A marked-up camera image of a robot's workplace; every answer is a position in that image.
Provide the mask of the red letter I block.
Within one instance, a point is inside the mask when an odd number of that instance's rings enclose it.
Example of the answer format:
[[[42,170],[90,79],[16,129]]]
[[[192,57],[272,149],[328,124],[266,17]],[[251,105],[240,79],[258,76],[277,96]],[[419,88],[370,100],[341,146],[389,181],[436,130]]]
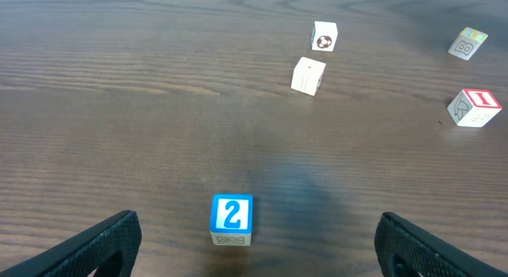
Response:
[[[481,128],[502,110],[489,90],[463,89],[449,103],[447,111],[458,126]]]

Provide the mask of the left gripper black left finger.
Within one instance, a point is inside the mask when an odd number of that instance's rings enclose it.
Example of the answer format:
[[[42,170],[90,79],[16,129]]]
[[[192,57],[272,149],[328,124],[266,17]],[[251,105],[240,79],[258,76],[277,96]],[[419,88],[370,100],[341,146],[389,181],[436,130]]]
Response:
[[[137,213],[123,210],[70,239],[1,272],[12,277],[130,277],[142,232]]]

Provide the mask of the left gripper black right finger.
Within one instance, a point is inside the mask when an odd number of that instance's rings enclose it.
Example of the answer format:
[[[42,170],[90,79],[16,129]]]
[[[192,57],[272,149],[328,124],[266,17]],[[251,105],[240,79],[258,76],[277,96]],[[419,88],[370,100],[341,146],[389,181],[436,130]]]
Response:
[[[392,212],[382,214],[374,244],[384,277],[507,277]]]

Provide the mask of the blue number 2 block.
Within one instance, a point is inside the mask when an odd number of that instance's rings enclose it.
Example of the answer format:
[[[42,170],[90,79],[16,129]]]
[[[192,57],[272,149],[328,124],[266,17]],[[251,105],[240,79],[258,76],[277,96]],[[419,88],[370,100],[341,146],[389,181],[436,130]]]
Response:
[[[210,213],[210,235],[217,246],[247,247],[252,243],[253,197],[216,194]]]

